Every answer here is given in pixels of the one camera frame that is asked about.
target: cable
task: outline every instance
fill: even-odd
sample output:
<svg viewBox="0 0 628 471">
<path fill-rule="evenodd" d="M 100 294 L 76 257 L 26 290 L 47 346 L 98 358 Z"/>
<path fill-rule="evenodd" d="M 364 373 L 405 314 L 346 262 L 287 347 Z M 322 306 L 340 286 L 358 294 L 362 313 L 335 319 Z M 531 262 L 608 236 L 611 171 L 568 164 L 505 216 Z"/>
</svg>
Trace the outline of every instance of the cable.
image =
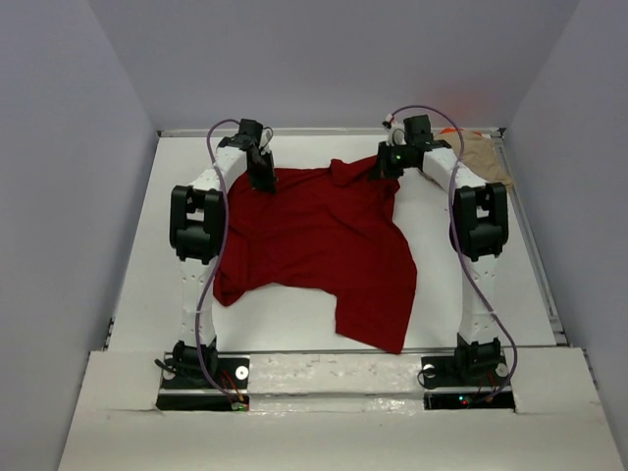
<svg viewBox="0 0 628 471">
<path fill-rule="evenodd" d="M 227 387 L 227 379 L 225 378 L 225 375 L 223 375 L 221 377 L 220 382 L 223 384 L 223 389 L 226 391 L 228 389 L 228 387 Z M 231 405 L 234 404 L 234 402 L 233 402 L 233 400 L 231 399 L 230 396 L 227 396 L 227 400 L 229 401 L 229 404 L 231 404 Z"/>
<path fill-rule="evenodd" d="M 237 394 L 237 398 L 239 399 L 239 401 L 241 403 L 244 403 L 244 396 L 242 395 L 242 393 L 239 391 L 239 389 L 236 386 L 236 383 L 234 382 L 234 380 L 232 379 L 232 377 L 229 375 L 229 373 L 227 373 L 226 371 L 223 371 L 223 378 L 226 378 L 227 381 L 229 381 L 229 383 L 232 385 L 232 389 L 235 391 L 235 393 Z"/>
<path fill-rule="evenodd" d="M 417 375 L 416 379 L 419 382 L 419 385 L 421 386 L 421 388 L 425 389 L 425 383 L 421 381 L 421 377 L 425 378 L 425 372 L 423 370 L 419 371 L 419 374 Z"/>
<path fill-rule="evenodd" d="M 480 386 L 478 387 L 478 390 L 475 391 L 475 394 L 473 394 L 471 396 L 471 400 L 473 401 L 473 399 L 475 399 L 478 394 L 480 393 L 480 391 L 482 390 L 482 388 L 484 387 L 484 378 L 482 378 L 482 381 L 480 381 Z"/>
<path fill-rule="evenodd" d="M 170 373 L 171 375 L 177 375 L 177 371 L 175 371 L 173 368 L 170 368 L 168 365 L 166 365 L 166 363 L 164 363 L 163 361 L 161 361 L 158 358 L 155 358 L 155 364 L 160 367 L 162 370 L 164 370 L 167 373 Z"/>
<path fill-rule="evenodd" d="M 490 392 L 489 394 L 487 394 L 485 397 L 483 397 L 480 400 L 480 401 L 485 401 L 501 393 L 510 384 L 510 380 L 514 376 L 514 372 L 517 369 L 517 363 L 519 360 L 519 355 L 517 352 L 517 345 L 514 342 L 514 339 L 512 338 L 508 330 L 506 329 L 506 327 L 504 326 L 504 324 L 501 322 L 501 320 L 497 316 L 495 309 L 491 305 L 491 302 L 487 299 L 486 296 L 484 296 L 480 287 L 478 287 L 478 285 L 475 283 L 475 280 L 473 280 L 473 276 L 471 275 L 471 272 L 469 272 L 469 267 L 467 267 L 467 264 L 464 262 L 464 254 L 462 253 L 462 250 L 460 249 L 460 240 L 458 238 L 458 232 L 455 228 L 455 221 L 453 219 L 453 197 L 455 196 L 455 176 L 458 173 L 458 169 L 460 168 L 460 164 L 462 163 L 462 156 L 464 155 L 464 139 L 462 138 L 462 132 L 460 132 L 460 128 L 453 122 L 453 120 L 448 115 L 446 115 L 440 110 L 437 110 L 436 108 L 433 108 L 427 105 L 402 106 L 401 108 L 394 110 L 391 113 L 391 116 L 394 118 L 397 113 L 400 113 L 405 110 L 412 110 L 412 109 L 429 110 L 436 113 L 437 115 L 442 116 L 455 129 L 455 131 L 458 134 L 458 138 L 460 139 L 460 154 L 457 156 L 455 165 L 453 166 L 453 169 L 451 171 L 451 178 L 449 179 L 449 189 L 448 189 L 449 222 L 451 223 L 453 243 L 455 245 L 455 251 L 458 254 L 458 261 L 460 262 L 460 266 L 462 267 L 462 271 L 464 272 L 465 277 L 471 284 L 471 287 L 475 290 L 475 292 L 478 294 L 478 296 L 482 300 L 482 303 L 489 310 L 491 314 L 491 318 L 496 322 L 497 326 L 501 329 L 503 334 L 508 338 L 508 341 L 510 342 L 510 346 L 512 347 L 512 367 L 510 368 L 510 371 L 508 372 L 503 382 L 501 383 L 501 386 L 497 388 L 495 391 Z"/>
<path fill-rule="evenodd" d="M 489 375 L 489 379 L 491 380 L 491 384 L 493 385 L 493 388 L 496 389 L 497 383 L 495 382 L 495 378 L 493 378 L 493 373 L 489 371 L 487 374 Z"/>
<path fill-rule="evenodd" d="M 216 278 L 216 273 L 218 272 L 218 267 L 220 266 L 220 262 L 223 259 L 223 254 L 225 253 L 225 247 L 227 246 L 227 232 L 229 231 L 229 199 L 227 198 L 227 184 L 225 183 L 225 177 L 223 177 L 223 173 L 218 168 L 218 164 L 216 163 L 216 157 L 214 156 L 214 151 L 212 150 L 211 137 L 212 133 L 216 130 L 217 127 L 222 126 L 226 123 L 235 123 L 239 125 L 239 121 L 228 119 L 222 120 L 212 126 L 207 132 L 207 150 L 209 151 L 209 158 L 212 161 L 212 167 L 216 171 L 216 175 L 218 175 L 218 181 L 220 183 L 220 190 L 223 192 L 223 201 L 225 202 L 225 231 L 223 232 L 223 243 L 220 246 L 220 251 L 218 252 L 218 256 L 216 257 L 216 263 L 212 268 L 211 273 L 209 274 L 209 278 L 203 287 L 203 292 L 198 299 L 198 304 L 196 305 L 196 316 L 194 318 L 194 337 L 196 340 L 196 354 L 198 355 L 198 362 L 200 363 L 200 369 L 203 372 L 203 376 L 207 380 L 207 382 L 212 385 L 216 391 L 220 391 L 227 398 L 231 398 L 232 394 L 228 392 L 226 389 L 221 388 L 218 383 L 214 381 L 212 375 L 207 371 L 207 366 L 205 366 L 205 359 L 203 358 L 203 349 L 201 346 L 200 339 L 200 313 L 203 307 L 203 302 L 205 301 L 205 296 L 207 296 L 207 291 L 209 287 L 212 286 L 214 282 L 214 278 Z"/>
<path fill-rule="evenodd" d="M 273 140 L 273 137 L 275 137 L 275 130 L 272 129 L 270 126 L 267 126 L 266 128 L 264 128 L 264 130 L 270 130 L 271 132 L 271 136 L 268 138 L 268 142 L 266 142 L 266 145 L 271 143 L 271 140 Z"/>
</svg>

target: tan fabric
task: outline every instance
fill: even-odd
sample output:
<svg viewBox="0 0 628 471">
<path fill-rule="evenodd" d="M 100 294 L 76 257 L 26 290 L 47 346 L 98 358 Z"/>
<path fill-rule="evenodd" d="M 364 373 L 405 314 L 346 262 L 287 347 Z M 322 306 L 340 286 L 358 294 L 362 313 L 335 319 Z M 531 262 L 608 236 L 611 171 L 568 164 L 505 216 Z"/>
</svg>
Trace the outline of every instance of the tan fabric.
<svg viewBox="0 0 628 471">
<path fill-rule="evenodd" d="M 464 139 L 464 155 L 462 156 L 464 165 L 487 182 L 503 183 L 511 189 L 512 179 L 499 165 L 493 141 L 472 131 L 463 131 L 462 138 Z M 434 139 L 448 142 L 455 155 L 460 155 L 460 139 L 457 132 L 438 134 L 434 136 Z"/>
</svg>

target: white wall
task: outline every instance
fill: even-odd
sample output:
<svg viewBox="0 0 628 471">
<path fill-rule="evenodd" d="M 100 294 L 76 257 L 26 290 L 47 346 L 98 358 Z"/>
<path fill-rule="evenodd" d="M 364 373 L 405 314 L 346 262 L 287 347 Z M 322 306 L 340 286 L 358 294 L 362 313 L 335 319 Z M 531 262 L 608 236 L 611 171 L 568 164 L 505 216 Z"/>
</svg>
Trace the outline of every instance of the white wall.
<svg viewBox="0 0 628 471">
<path fill-rule="evenodd" d="M 0 468 L 57 469 L 156 136 L 83 0 L 0 14 Z"/>
<path fill-rule="evenodd" d="M 577 0 L 89 0 L 158 129 L 505 126 Z"/>
<path fill-rule="evenodd" d="M 569 338 L 628 463 L 628 3 L 582 0 L 508 131 Z"/>
</svg>

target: red cloth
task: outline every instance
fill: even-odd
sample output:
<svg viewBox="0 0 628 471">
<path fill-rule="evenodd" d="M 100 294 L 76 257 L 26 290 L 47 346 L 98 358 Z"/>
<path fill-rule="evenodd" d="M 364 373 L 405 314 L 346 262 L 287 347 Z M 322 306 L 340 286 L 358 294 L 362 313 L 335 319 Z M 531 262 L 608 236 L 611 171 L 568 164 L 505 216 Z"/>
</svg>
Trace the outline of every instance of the red cloth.
<svg viewBox="0 0 628 471">
<path fill-rule="evenodd" d="M 227 249 L 214 283 L 226 306 L 279 283 L 319 288 L 338 299 L 336 332 L 399 353 L 416 268 L 393 224 L 396 180 L 368 181 L 375 157 L 328 169 L 277 169 L 277 194 L 242 175 L 229 193 Z"/>
</svg>

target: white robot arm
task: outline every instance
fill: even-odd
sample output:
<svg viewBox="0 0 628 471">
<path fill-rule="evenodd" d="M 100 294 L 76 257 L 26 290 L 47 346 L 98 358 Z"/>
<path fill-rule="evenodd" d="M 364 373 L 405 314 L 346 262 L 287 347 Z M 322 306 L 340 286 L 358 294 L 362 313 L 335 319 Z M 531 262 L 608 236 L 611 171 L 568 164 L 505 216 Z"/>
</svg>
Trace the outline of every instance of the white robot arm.
<svg viewBox="0 0 628 471">
<path fill-rule="evenodd" d="M 197 334 L 210 376 L 216 374 L 218 353 L 212 317 L 213 287 L 207 286 L 219 263 L 218 254 L 226 228 L 225 201 L 217 170 L 229 191 L 236 179 L 248 173 L 251 186 L 275 191 L 273 154 L 269 147 L 272 130 L 252 120 L 241 120 L 237 134 L 225 137 L 216 152 L 215 166 L 187 186 L 176 186 L 171 198 L 170 244 L 181 260 L 183 312 L 179 341 L 170 368 L 183 376 L 200 377 Z M 196 316 L 198 315 L 198 333 Z"/>
<path fill-rule="evenodd" d="M 398 178 L 403 169 L 414 167 L 447 193 L 452 184 L 451 218 L 462 252 L 461 262 L 473 280 L 472 283 L 462 276 L 458 347 L 451 357 L 429 357 L 434 371 L 431 376 L 426 374 L 425 386 L 432 389 L 477 384 L 504 362 L 494 313 L 476 287 L 486 299 L 493 298 L 497 259 L 508 239 L 506 189 L 500 183 L 487 183 L 458 163 L 446 142 L 434 140 L 427 116 L 408 118 L 403 125 L 388 116 L 384 125 L 388 138 L 380 143 L 371 178 Z M 455 250 L 452 228 L 450 239 Z"/>
</svg>

